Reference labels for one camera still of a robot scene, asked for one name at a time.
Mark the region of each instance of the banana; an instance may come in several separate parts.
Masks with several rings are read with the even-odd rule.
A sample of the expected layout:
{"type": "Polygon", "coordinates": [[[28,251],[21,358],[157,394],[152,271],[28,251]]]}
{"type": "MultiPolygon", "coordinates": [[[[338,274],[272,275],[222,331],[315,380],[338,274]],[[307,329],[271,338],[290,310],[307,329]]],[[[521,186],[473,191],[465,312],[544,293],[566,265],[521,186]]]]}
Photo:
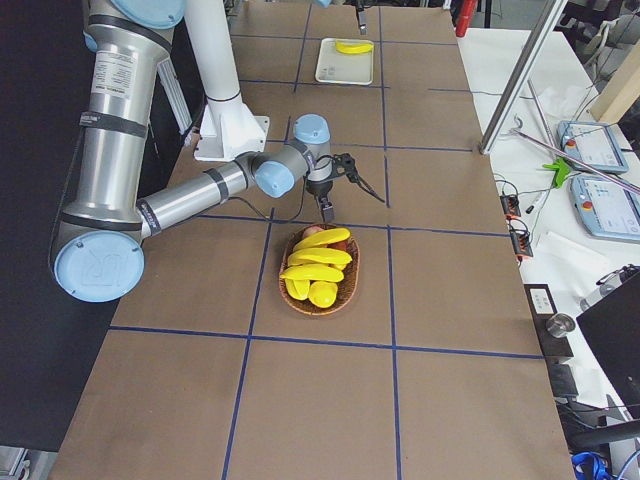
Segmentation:
{"type": "Polygon", "coordinates": [[[344,274],[335,268],[319,263],[296,265],[287,268],[280,278],[289,280],[323,280],[326,282],[341,282],[344,274]]]}
{"type": "Polygon", "coordinates": [[[329,230],[323,230],[322,232],[309,235],[304,240],[299,241],[293,247],[293,251],[297,252],[298,250],[302,250],[303,248],[326,246],[330,243],[347,240],[350,236],[351,232],[346,228],[330,228],[329,230]]]}
{"type": "Polygon", "coordinates": [[[304,265],[307,263],[336,263],[346,265],[350,261],[351,255],[343,250],[311,247],[293,252],[287,259],[287,265],[304,265]]]}
{"type": "Polygon", "coordinates": [[[338,296],[338,285],[331,282],[313,282],[309,289],[309,301],[316,307],[329,308],[338,296]]]}
{"type": "Polygon", "coordinates": [[[309,286],[311,285],[309,280],[290,280],[285,278],[284,284],[287,287],[287,293],[296,300],[306,300],[309,296],[309,286]]]}
{"type": "Polygon", "coordinates": [[[373,50],[373,43],[346,43],[336,40],[336,50],[347,55],[358,55],[359,53],[369,53],[373,50]]]}

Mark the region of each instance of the green object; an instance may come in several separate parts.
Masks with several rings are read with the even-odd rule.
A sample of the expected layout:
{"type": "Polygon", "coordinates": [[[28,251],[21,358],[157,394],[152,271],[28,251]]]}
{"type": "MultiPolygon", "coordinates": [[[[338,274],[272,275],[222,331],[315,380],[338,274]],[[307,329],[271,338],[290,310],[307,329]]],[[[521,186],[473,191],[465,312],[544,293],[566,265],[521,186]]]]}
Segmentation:
{"type": "Polygon", "coordinates": [[[567,175],[571,173],[571,167],[567,165],[564,158],[560,157],[556,157],[553,163],[546,163],[542,165],[542,167],[556,171],[556,174],[553,176],[553,188],[560,188],[567,179],[567,175]]]}

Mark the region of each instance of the white tray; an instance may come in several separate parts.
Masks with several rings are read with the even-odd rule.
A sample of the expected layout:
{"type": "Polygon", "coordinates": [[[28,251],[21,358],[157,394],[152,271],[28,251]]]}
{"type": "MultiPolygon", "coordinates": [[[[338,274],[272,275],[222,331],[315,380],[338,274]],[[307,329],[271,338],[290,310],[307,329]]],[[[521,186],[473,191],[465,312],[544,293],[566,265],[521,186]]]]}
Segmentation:
{"type": "Polygon", "coordinates": [[[322,39],[316,80],[321,83],[369,85],[373,81],[373,49],[366,53],[340,53],[336,50],[336,40],[347,44],[373,45],[369,40],[322,39]]]}

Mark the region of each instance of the oval basket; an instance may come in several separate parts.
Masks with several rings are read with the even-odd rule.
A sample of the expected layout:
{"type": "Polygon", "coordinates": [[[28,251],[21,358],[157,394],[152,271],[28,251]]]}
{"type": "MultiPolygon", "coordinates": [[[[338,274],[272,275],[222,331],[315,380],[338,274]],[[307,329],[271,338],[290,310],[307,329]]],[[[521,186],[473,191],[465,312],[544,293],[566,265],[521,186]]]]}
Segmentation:
{"type": "MultiPolygon", "coordinates": [[[[315,226],[322,227],[325,230],[336,228],[335,225],[317,224],[315,226]]],[[[349,265],[343,270],[344,280],[338,284],[338,296],[336,301],[329,308],[316,307],[309,300],[296,300],[291,298],[287,293],[287,287],[284,284],[284,280],[280,278],[280,274],[287,268],[287,258],[293,252],[293,247],[296,243],[302,240],[302,233],[309,227],[305,227],[299,232],[296,232],[291,236],[287,242],[287,246],[284,249],[284,255],[282,256],[282,263],[280,264],[280,271],[278,272],[278,288],[280,289],[280,295],[283,300],[294,310],[305,315],[322,316],[330,315],[344,308],[347,303],[353,297],[358,284],[358,270],[360,268],[360,250],[353,236],[349,238],[347,242],[347,252],[353,259],[349,265]]]]}

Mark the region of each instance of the black monitor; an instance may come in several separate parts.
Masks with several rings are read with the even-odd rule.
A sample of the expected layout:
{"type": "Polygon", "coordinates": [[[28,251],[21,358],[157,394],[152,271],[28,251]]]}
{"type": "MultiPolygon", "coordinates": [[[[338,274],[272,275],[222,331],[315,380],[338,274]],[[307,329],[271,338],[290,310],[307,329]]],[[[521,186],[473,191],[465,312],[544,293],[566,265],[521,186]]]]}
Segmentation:
{"type": "Polygon", "coordinates": [[[640,274],[577,318],[605,375],[634,418],[640,418],[640,274]]]}

